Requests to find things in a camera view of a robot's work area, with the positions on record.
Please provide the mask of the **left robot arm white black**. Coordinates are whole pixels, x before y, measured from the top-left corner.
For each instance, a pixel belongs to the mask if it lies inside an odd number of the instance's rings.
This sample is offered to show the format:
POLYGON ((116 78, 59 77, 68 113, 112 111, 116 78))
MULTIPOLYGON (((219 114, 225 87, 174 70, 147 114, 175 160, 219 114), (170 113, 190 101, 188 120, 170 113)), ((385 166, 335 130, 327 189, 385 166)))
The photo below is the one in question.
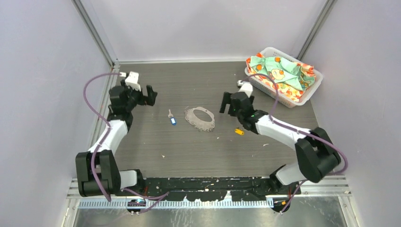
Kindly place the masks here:
POLYGON ((133 123, 132 110, 137 105, 153 106, 157 97, 152 86, 146 86, 147 95, 130 86, 120 85, 109 90, 109 114, 106 128, 87 151, 76 155, 78 191, 82 197, 117 195, 127 188, 134 196, 145 190, 142 173, 138 169, 120 171, 114 154, 133 123))

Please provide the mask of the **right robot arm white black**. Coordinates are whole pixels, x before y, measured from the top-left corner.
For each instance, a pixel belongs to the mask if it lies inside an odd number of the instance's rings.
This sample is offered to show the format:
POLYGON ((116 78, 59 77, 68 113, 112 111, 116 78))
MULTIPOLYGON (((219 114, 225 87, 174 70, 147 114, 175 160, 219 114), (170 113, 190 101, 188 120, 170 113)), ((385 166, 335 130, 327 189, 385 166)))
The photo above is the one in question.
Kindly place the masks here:
POLYGON ((295 163, 283 165, 270 175, 270 189, 274 193, 282 194, 294 182, 318 183, 341 164, 340 153, 324 129, 303 129, 280 121, 268 112, 255 110, 253 99, 245 92, 225 92, 220 113, 229 105, 228 114, 236 117, 243 128, 273 138, 296 152, 295 163))

